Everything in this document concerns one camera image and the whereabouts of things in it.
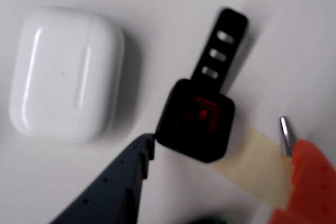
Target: white table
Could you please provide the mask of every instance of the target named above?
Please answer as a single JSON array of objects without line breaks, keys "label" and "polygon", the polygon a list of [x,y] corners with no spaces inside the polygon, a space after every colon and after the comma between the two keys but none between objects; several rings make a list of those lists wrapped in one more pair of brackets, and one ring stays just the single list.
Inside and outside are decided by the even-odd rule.
[{"label": "white table", "polygon": [[[27,139],[8,118],[20,26],[44,5],[92,9],[126,34],[117,121],[86,145]],[[250,19],[247,59],[224,87],[237,106],[232,142],[245,123],[277,141],[277,117],[286,113],[336,164],[334,0],[0,0],[0,223],[48,223],[135,137],[152,132],[170,88],[191,75],[222,6]],[[229,223],[251,223],[261,206],[211,166],[158,144],[139,223],[185,223],[216,213]]]}]

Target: watch face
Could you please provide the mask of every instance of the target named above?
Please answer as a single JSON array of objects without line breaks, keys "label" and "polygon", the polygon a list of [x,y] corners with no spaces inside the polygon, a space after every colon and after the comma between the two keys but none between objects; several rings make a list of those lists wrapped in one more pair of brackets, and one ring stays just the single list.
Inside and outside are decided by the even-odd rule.
[{"label": "watch face", "polygon": [[226,152],[234,110],[229,98],[180,80],[170,93],[155,137],[175,151],[212,162]]}]

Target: black smartwatch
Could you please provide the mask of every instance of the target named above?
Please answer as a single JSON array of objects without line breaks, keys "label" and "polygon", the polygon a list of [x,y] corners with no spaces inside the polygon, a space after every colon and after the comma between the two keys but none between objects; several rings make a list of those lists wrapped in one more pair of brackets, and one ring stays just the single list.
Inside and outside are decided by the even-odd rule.
[{"label": "black smartwatch", "polygon": [[247,25],[244,15],[221,11],[191,79],[170,92],[155,133],[160,144],[206,163],[224,156],[235,105],[219,90]]}]

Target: white surface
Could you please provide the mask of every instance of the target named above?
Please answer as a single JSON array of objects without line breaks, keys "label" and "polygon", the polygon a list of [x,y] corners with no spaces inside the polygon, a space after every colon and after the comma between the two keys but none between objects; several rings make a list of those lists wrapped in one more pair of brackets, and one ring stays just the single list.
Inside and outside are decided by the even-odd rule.
[{"label": "white surface", "polygon": [[64,7],[30,14],[13,74],[13,126],[41,140],[100,137],[114,117],[123,52],[122,32],[101,15]]},{"label": "white surface", "polygon": [[[1,223],[47,223],[130,141],[140,133],[153,131],[170,88],[178,78],[192,73],[221,6],[245,13],[251,24],[250,50],[229,92],[237,109],[232,140],[239,139],[247,122],[276,141],[277,118],[288,114],[297,134],[310,137],[335,164],[333,0],[0,3]],[[117,20],[126,33],[115,130],[99,141],[83,146],[27,141],[10,125],[6,107],[19,28],[23,18],[41,5],[94,9]],[[292,78],[297,83],[294,86],[288,85]],[[310,121],[316,113],[318,116]],[[160,145],[155,154],[143,187],[139,223],[182,224],[215,213],[229,223],[258,222],[260,202],[216,174],[211,166]]]}]

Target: white earbuds case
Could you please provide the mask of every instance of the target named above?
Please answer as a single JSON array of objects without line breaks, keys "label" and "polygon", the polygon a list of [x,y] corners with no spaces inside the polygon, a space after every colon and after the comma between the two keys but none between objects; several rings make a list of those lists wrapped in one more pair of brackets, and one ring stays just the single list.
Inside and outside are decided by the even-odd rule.
[{"label": "white earbuds case", "polygon": [[47,7],[24,22],[9,102],[15,129],[80,143],[111,124],[124,52],[121,30],[85,10]]}]

